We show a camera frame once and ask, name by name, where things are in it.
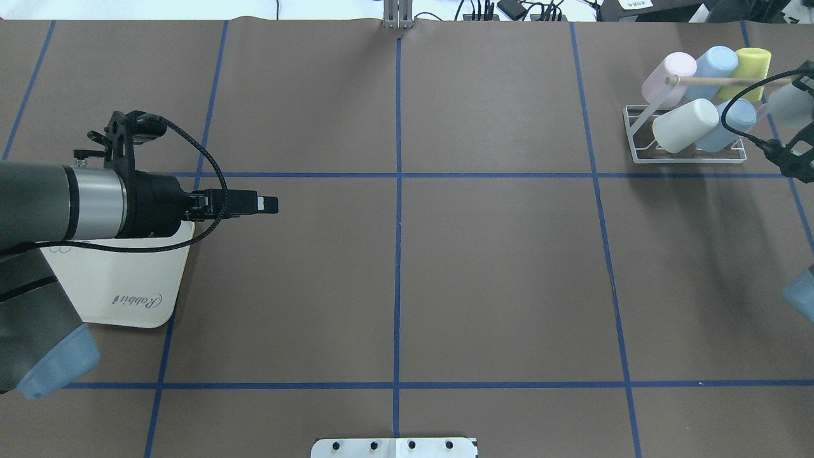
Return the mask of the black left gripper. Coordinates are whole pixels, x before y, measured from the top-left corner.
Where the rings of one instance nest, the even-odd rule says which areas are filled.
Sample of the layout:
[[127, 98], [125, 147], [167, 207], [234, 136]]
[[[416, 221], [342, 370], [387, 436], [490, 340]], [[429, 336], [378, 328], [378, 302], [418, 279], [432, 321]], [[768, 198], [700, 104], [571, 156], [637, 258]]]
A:
[[134, 172], [125, 181], [124, 237], [171, 237], [183, 221], [278, 214], [279, 198], [253, 190], [206, 189], [186, 192], [170, 175]]

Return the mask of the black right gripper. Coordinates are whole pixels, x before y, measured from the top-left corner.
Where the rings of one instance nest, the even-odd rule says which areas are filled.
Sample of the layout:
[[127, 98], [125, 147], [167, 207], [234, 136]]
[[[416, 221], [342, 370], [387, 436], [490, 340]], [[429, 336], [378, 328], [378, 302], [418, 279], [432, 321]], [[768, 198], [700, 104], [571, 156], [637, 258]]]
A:
[[[812, 61], [805, 61], [797, 69], [803, 71], [803, 74], [795, 76], [790, 83], [812, 90]], [[776, 165], [783, 175], [803, 183], [812, 183], [812, 122], [806, 127], [797, 128], [797, 134], [788, 141], [770, 140], [768, 143], [766, 158]]]

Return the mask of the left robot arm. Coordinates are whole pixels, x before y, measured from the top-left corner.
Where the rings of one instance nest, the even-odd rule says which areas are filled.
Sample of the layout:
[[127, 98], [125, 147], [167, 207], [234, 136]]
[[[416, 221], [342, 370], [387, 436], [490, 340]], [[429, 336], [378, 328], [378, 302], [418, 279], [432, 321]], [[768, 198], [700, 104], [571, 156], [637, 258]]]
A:
[[175, 177], [124, 169], [2, 163], [2, 392], [36, 400], [84, 377], [100, 356], [45, 247], [171, 237], [183, 221], [276, 214], [253, 190], [183, 191]]

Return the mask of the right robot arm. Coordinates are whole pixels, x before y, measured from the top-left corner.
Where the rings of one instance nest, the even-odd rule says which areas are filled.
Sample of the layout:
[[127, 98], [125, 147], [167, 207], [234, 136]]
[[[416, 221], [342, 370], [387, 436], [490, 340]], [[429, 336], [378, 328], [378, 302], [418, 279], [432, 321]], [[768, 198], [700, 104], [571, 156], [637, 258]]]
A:
[[[775, 121], [797, 129], [792, 139], [782, 142], [775, 164], [786, 177], [808, 184], [812, 183], [812, 61], [801, 64], [799, 70], [806, 72], [771, 93], [768, 112]], [[813, 319], [812, 266], [785, 287], [783, 298], [808, 320]]]

